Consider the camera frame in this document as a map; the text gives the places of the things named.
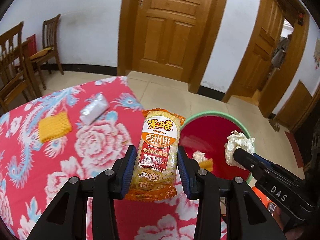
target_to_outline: yellow cloth in basin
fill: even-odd
[[[60,138],[72,131],[66,112],[39,121],[39,139],[42,143]]]

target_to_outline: bucket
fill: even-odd
[[[218,111],[206,111],[188,118],[181,127],[179,145],[183,146],[188,157],[196,151],[205,153],[207,159],[213,160],[212,173],[222,179],[241,177],[247,183],[252,179],[248,170],[229,166],[224,155],[227,137],[236,130],[251,138],[249,132],[237,119]]]

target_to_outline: doorway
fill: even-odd
[[[197,92],[226,0],[123,0],[118,74],[131,70],[189,84]]]
[[[284,19],[293,26],[290,40],[287,37],[280,39]],[[308,14],[298,0],[260,0],[247,50],[223,101],[236,96],[258,106],[262,115],[268,118],[300,64],[308,26]],[[281,41],[286,47],[283,53]]]

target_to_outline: red label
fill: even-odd
[[[141,168],[152,168],[157,171],[167,169],[170,146],[166,148],[155,148],[143,142],[139,166]]]

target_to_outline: tiled floor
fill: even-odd
[[[47,90],[43,91],[43,95],[109,77],[68,71],[65,71],[63,76],[59,72],[52,72],[52,75],[49,75],[47,71],[44,71],[44,74]],[[162,107],[186,118],[208,110],[220,111],[234,116],[247,128],[250,135],[256,138],[254,145],[257,154],[278,163],[300,178],[304,178],[303,169],[297,167],[291,145],[284,133],[285,128],[281,127],[279,132],[275,132],[268,120],[261,115],[257,106],[235,97],[231,97],[229,102],[225,104],[189,93],[186,83],[145,73],[131,71],[128,75],[128,83],[145,109]]]

